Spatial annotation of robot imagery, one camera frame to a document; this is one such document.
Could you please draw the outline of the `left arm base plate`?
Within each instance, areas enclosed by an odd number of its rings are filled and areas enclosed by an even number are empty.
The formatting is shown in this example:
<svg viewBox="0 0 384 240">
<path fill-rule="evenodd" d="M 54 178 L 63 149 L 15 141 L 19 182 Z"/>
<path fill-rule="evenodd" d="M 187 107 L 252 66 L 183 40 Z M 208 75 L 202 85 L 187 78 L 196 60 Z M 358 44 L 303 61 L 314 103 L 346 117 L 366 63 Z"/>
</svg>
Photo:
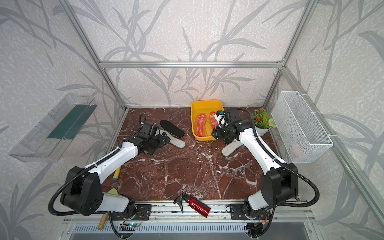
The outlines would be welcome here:
<svg viewBox="0 0 384 240">
<path fill-rule="evenodd" d="M 129 211 L 113 213 L 113 218 L 117 221 L 148 221 L 150 219 L 151 209 L 152 205 L 150 204 L 138 204 L 136 205 L 135 211 L 130 207 Z"/>
</svg>

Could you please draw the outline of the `grey felt insole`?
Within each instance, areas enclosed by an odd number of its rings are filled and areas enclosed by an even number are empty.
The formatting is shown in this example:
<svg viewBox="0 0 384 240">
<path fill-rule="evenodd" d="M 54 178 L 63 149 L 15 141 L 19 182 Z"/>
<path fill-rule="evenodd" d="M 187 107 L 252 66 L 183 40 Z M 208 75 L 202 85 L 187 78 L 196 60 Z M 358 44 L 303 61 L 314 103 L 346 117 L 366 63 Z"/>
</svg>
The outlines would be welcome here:
<svg viewBox="0 0 384 240">
<path fill-rule="evenodd" d="M 240 141 L 231 142 L 222 149 L 222 155 L 229 157 L 232 155 L 238 148 L 242 147 L 244 144 Z"/>
<path fill-rule="evenodd" d="M 171 144 L 171 145 L 173 145 L 179 149 L 183 149 L 186 147 L 186 143 L 183 140 L 174 137 L 171 133 L 164 131 L 164 130 L 160 130 L 160 133 L 161 134 L 163 134 L 163 133 L 167 134 L 167 136 L 170 138 L 169 144 Z"/>
</svg>

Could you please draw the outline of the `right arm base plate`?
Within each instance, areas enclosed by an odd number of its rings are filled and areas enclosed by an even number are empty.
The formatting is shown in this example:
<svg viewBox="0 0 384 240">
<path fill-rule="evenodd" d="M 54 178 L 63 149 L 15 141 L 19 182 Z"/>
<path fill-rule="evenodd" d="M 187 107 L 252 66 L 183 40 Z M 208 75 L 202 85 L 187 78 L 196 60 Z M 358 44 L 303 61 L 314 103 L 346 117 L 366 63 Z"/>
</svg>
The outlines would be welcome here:
<svg viewBox="0 0 384 240">
<path fill-rule="evenodd" d="M 270 212 L 266 209 L 254 211 L 247 209 L 244 204 L 230 204 L 226 207 L 226 211 L 230 214 L 231 220 L 256 220 L 264 222 L 270 219 Z"/>
</svg>

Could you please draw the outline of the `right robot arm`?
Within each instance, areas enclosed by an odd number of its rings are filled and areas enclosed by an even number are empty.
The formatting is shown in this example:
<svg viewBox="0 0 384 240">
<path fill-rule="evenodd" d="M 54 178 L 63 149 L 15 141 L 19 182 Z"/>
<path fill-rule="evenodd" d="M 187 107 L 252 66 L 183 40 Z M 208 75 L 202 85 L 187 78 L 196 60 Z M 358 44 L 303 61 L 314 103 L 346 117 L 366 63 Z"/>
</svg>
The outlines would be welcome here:
<svg viewBox="0 0 384 240">
<path fill-rule="evenodd" d="M 300 174 L 295 164 L 288 164 L 275 154 L 257 132 L 254 120 L 242 120 L 239 109 L 217 111 L 214 119 L 218 125 L 213 128 L 212 137 L 239 141 L 250 151 L 264 173 L 261 189 L 244 200 L 244 212 L 248 217 L 277 206 L 305 208 L 319 201 L 318 187 Z M 306 203 L 289 203 L 299 194 L 299 181 L 308 184 L 315 195 Z"/>
</svg>

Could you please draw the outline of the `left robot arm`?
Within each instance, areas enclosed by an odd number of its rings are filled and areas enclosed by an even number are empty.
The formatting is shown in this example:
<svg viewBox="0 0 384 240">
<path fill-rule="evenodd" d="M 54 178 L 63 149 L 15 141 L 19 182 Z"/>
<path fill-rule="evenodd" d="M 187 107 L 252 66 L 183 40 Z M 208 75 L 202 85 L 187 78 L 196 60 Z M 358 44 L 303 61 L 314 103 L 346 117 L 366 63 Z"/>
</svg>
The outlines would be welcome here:
<svg viewBox="0 0 384 240">
<path fill-rule="evenodd" d="M 166 133 L 160 133 L 158 126 L 143 123 L 134 135 L 121 140 L 109 154 L 83 168 L 70 169 L 66 182 L 50 199 L 48 211 L 54 216 L 128 214 L 134 203 L 125 196 L 104 193 L 102 184 L 129 160 L 140 154 L 152 155 L 170 141 Z"/>
</svg>

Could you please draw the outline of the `red patterned insole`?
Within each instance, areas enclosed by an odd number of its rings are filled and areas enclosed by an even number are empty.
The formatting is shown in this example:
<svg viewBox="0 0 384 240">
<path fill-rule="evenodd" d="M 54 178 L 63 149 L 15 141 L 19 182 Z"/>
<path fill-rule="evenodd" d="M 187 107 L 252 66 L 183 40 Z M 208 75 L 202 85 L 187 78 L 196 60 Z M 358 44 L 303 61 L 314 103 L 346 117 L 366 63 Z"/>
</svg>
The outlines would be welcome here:
<svg viewBox="0 0 384 240">
<path fill-rule="evenodd" d="M 198 137 L 204 137 L 204 131 L 205 131 L 205 123 L 206 123 L 206 115 L 204 113 L 201 113 L 198 115 L 196 120 L 196 136 Z"/>
<path fill-rule="evenodd" d="M 219 126 L 218 120 L 216 119 L 216 113 L 215 112 L 210 113 L 210 122 L 212 125 L 212 130 L 214 130 L 215 127 Z"/>
</svg>

